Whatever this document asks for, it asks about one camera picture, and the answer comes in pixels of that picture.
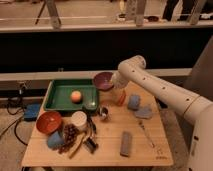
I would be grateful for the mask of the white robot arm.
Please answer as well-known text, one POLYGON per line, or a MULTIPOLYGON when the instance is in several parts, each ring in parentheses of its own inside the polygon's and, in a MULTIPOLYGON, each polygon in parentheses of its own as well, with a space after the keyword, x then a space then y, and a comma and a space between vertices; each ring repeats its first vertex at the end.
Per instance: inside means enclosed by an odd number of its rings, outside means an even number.
POLYGON ((213 101, 151 75, 146 61, 136 55, 119 63, 111 82, 124 88, 129 81, 141 86, 194 126, 187 171, 213 171, 213 101))

